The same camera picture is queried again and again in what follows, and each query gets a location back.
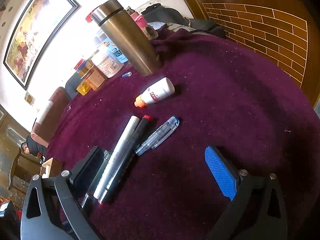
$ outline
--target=framed painting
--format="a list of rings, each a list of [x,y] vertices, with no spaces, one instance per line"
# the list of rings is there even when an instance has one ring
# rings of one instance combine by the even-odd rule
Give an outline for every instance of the framed painting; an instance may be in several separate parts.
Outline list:
[[[79,7],[75,0],[30,0],[23,10],[4,55],[4,65],[25,90],[50,42]]]

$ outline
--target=metal bolt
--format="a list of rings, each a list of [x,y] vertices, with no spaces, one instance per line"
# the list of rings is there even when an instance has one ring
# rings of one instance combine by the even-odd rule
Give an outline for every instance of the metal bolt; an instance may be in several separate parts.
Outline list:
[[[276,179],[277,176],[276,176],[274,173],[270,173],[270,178],[271,178],[271,179]]]
[[[70,173],[69,171],[65,170],[65,171],[61,172],[61,176],[66,177],[69,175],[69,173]]]
[[[239,173],[241,176],[245,177],[248,175],[248,171],[247,170],[239,170]]]
[[[40,178],[40,176],[38,174],[33,175],[32,180],[38,180]]]

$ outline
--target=tissue box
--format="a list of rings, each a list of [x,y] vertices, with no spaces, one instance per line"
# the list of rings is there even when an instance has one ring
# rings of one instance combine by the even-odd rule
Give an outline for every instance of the tissue box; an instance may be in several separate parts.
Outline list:
[[[62,170],[62,163],[56,160],[55,158],[51,158],[42,164],[40,170],[40,176],[45,173],[45,167],[49,166],[49,178],[55,177],[60,174]]]

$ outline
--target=orange bottle cap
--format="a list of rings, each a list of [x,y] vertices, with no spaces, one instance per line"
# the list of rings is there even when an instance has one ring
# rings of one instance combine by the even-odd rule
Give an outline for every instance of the orange bottle cap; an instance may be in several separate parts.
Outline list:
[[[142,101],[141,95],[139,95],[139,96],[136,98],[136,101],[135,101],[134,105],[135,105],[136,107],[145,107],[145,106],[147,106],[147,104]]]

